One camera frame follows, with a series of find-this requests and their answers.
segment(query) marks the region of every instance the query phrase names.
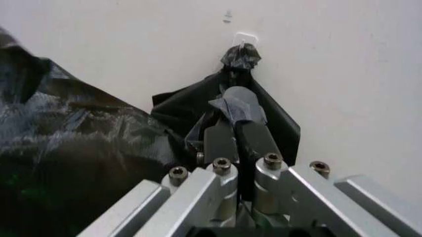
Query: mark on wall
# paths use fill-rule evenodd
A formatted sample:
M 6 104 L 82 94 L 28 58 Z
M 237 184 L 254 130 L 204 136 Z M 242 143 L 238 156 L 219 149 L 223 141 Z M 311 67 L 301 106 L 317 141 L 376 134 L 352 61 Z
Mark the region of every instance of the mark on wall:
M 229 24 L 232 22 L 232 11 L 231 10 L 227 10 L 226 14 L 224 15 L 224 19 L 223 22 L 226 24 Z

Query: black plastic bag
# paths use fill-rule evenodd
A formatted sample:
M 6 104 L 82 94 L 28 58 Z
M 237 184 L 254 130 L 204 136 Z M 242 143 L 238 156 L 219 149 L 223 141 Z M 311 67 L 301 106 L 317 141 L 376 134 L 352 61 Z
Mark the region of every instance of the black plastic bag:
M 198 120 L 204 114 L 209 115 L 215 111 L 209 101 L 221 97 L 229 87 L 246 87 L 255 93 L 263 108 L 267 119 L 266 125 L 284 161 L 288 165 L 294 165 L 300 140 L 300 127 L 253 79 L 251 69 L 260 59 L 257 50 L 251 44 L 246 43 L 244 47 L 238 45 L 230 48 L 221 59 L 224 67 L 218 73 L 178 91 L 153 96 L 154 108 L 151 111 L 151 116 L 172 128 L 182 137 L 186 137 L 195 125 L 201 127 L 201 131 L 197 133 L 203 134 L 203 130 L 210 125 L 210 121 L 204 120 L 198 124 Z M 192 155 L 201 150 L 198 148 L 199 142 L 195 141 L 192 146 L 189 144 L 186 146 Z
M 74 236 L 143 179 L 192 168 L 183 138 L 0 29 L 0 236 Z

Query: hex socket screw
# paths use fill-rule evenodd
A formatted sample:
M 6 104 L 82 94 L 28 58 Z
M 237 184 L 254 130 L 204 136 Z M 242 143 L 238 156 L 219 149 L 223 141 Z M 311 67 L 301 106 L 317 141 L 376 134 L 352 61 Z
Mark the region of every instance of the hex socket screw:
M 328 176 L 330 174 L 330 167 L 326 163 L 316 160 L 311 162 L 311 164 L 309 164 L 309 167 L 318 172 L 322 177 L 328 179 Z
M 267 153 L 264 155 L 264 163 L 268 169 L 277 170 L 281 168 L 283 158 L 277 153 Z
M 217 158 L 212 162 L 212 169 L 218 175 L 227 175 L 230 173 L 231 162 L 227 158 Z
M 170 183 L 176 187 L 179 187 L 187 177 L 188 170 L 183 166 L 173 167 L 169 171 Z

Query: white wall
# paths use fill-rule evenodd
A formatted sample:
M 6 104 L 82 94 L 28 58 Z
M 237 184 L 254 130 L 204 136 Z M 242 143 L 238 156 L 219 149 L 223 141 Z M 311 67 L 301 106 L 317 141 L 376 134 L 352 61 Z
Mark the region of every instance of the white wall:
M 420 0 L 0 0 L 0 24 L 146 111 L 216 72 L 236 31 L 253 33 L 255 78 L 302 128 L 299 162 L 422 201 Z

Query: black plastic sheet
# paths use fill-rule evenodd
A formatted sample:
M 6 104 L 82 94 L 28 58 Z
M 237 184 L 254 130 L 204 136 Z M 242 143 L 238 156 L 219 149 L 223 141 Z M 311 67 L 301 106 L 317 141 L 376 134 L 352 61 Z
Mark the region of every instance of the black plastic sheet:
M 300 127 L 283 110 L 283 108 L 253 79 L 251 69 L 261 59 L 257 50 L 252 44 L 245 43 L 241 48 L 239 45 L 230 48 L 221 59 L 223 68 L 200 82 L 185 87 L 175 92 L 164 93 L 153 96 L 154 108 L 151 116 L 166 124 L 180 136 L 191 135 L 189 132 L 193 127 L 200 128 L 195 134 L 203 134 L 211 121 L 216 119 L 203 119 L 202 116 L 215 114 L 215 108 L 209 101 L 221 98 L 226 89 L 233 86 L 243 86 L 252 91 L 263 108 L 267 127 L 275 140 L 284 161 L 288 165 L 294 165 L 300 140 Z M 201 151 L 199 141 L 193 141 L 188 136 L 190 144 L 186 148 L 194 155 Z
M 75 236 L 143 179 L 194 165 L 167 126 L 1 28 L 0 85 L 0 236 Z

